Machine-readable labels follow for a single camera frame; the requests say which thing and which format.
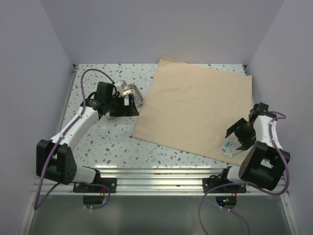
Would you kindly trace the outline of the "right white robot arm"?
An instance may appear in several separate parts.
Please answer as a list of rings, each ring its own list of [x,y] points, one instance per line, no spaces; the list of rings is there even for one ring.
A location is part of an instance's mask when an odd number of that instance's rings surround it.
[[[270,112],[264,103],[254,104],[248,120],[241,118],[226,131],[226,136],[234,134],[240,146],[237,150],[248,151],[240,167],[229,166],[222,170],[218,187],[229,192],[235,183],[247,182],[272,191],[276,188],[291,159],[289,152],[279,143],[276,125],[277,112]]]

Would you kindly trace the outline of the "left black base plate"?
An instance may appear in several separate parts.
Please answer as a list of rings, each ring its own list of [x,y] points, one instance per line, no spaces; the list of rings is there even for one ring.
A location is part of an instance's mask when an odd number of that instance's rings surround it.
[[[73,187],[74,193],[115,193],[117,188],[116,178],[100,178],[96,183],[76,183]]]

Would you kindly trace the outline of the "beige cloth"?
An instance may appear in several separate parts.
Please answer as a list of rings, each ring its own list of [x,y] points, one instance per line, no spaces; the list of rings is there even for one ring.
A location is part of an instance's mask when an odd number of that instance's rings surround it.
[[[227,129],[248,116],[252,77],[162,56],[133,136],[240,165],[245,153],[221,154]]]

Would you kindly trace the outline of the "stainless steel tray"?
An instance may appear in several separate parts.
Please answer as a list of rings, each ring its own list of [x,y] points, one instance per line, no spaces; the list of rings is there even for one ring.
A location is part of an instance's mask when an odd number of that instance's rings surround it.
[[[134,95],[134,98],[135,97],[139,97],[140,99],[143,99],[143,96],[139,90],[139,88],[135,85],[135,84],[128,84],[125,88],[124,88],[124,92],[123,92],[124,95],[127,95],[127,94],[133,94]],[[142,104],[141,105],[135,105],[136,108],[140,108],[142,107]]]

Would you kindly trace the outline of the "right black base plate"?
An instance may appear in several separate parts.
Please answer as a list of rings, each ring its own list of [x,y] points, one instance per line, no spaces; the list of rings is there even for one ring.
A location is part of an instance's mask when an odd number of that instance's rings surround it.
[[[239,186],[231,183],[220,175],[211,175],[202,179],[203,192],[207,193],[247,193],[246,186]]]

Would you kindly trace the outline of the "clear plastic packet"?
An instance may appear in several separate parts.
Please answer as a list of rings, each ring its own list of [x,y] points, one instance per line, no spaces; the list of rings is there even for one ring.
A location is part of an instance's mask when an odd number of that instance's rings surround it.
[[[233,158],[234,156],[240,154],[240,153],[243,153],[244,150],[237,150],[236,147],[234,148],[226,148],[224,153],[226,154],[226,156],[228,156],[229,158]]]

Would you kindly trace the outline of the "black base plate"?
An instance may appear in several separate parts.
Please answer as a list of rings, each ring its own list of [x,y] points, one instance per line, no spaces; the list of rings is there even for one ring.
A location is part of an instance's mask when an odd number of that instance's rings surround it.
[[[117,188],[116,178],[100,178],[96,183],[76,183],[73,187],[74,193],[115,193]]]
[[[207,193],[247,193],[246,186],[239,186],[231,183],[220,175],[211,175],[202,179],[203,192]]]

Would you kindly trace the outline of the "small steel scissors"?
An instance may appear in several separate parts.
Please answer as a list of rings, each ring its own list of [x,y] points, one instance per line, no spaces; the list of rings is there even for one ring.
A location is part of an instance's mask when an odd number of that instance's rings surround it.
[[[136,105],[141,105],[143,103],[143,99],[140,99],[139,97],[135,97],[134,101]]]

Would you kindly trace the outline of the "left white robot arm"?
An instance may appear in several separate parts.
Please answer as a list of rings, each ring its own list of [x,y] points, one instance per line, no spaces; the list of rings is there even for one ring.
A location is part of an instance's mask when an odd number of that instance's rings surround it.
[[[95,168],[79,166],[73,150],[85,133],[103,116],[134,117],[139,112],[133,94],[124,94],[127,83],[99,82],[95,92],[85,97],[73,119],[49,140],[40,140],[36,147],[36,175],[59,184],[84,183],[90,192],[102,186]]]

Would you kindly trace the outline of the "green white packet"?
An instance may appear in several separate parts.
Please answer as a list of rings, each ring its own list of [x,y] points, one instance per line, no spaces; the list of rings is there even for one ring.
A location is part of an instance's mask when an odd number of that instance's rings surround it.
[[[220,153],[226,156],[233,156],[236,148],[236,143],[234,141],[226,140],[221,147]]]

